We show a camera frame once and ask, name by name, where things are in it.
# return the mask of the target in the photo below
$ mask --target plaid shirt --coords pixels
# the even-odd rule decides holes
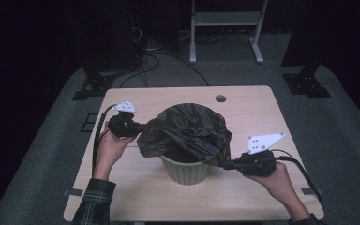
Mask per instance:
[[[90,179],[72,224],[110,224],[110,204],[116,184]]]

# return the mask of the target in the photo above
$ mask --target hand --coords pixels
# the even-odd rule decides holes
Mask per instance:
[[[113,164],[122,156],[125,148],[136,139],[128,137],[120,139],[108,129],[108,122],[104,125],[104,131],[100,134],[100,142],[97,150],[97,163],[93,178],[108,180]]]
[[[276,167],[268,177],[247,176],[247,178],[263,185],[273,198],[285,206],[293,221],[309,218],[308,210],[294,191],[286,165],[276,162]]]

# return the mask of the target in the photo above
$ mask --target person's right hand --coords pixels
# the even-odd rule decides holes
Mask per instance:
[[[268,177],[247,176],[247,178],[263,185],[273,198],[280,201],[289,212],[292,221],[309,218],[308,210],[294,191],[286,165],[276,162],[276,167]]]

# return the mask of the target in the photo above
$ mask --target white metal stand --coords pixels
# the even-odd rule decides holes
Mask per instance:
[[[259,40],[260,32],[267,8],[268,0],[263,0],[260,11],[252,12],[196,12],[195,0],[192,0],[192,14],[191,14],[191,43],[189,45],[189,62],[195,64],[197,62],[197,53],[195,46],[195,27],[196,26],[225,26],[225,25],[256,25],[256,34],[249,40],[252,50],[255,54],[258,64],[264,62],[262,53],[260,52],[257,41]]]

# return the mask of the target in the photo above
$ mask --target gray carpet floor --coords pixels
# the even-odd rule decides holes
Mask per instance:
[[[219,43],[197,45],[197,64],[193,67],[212,86],[270,86],[310,178],[323,191],[323,221],[331,225],[359,225],[360,111],[342,89],[338,77],[324,66],[319,67],[316,78],[331,98],[292,95],[282,74],[301,68],[280,67],[290,35],[261,34],[259,46],[265,61],[262,65],[255,62],[247,43],[250,36],[226,35]],[[157,53],[175,54],[187,61],[189,48],[185,42],[179,52],[164,49]],[[123,83],[137,73],[133,72],[117,78],[113,88],[121,84],[129,88],[206,85],[183,61],[166,54],[155,57],[159,65],[146,73],[147,80],[141,74]],[[143,56],[144,70],[156,63],[153,56]],[[103,99],[71,100],[85,78],[80,68],[57,97],[0,202],[0,224],[68,224],[63,219],[68,200],[63,192],[72,188],[90,138],[90,133],[80,130],[89,113],[98,113]]]

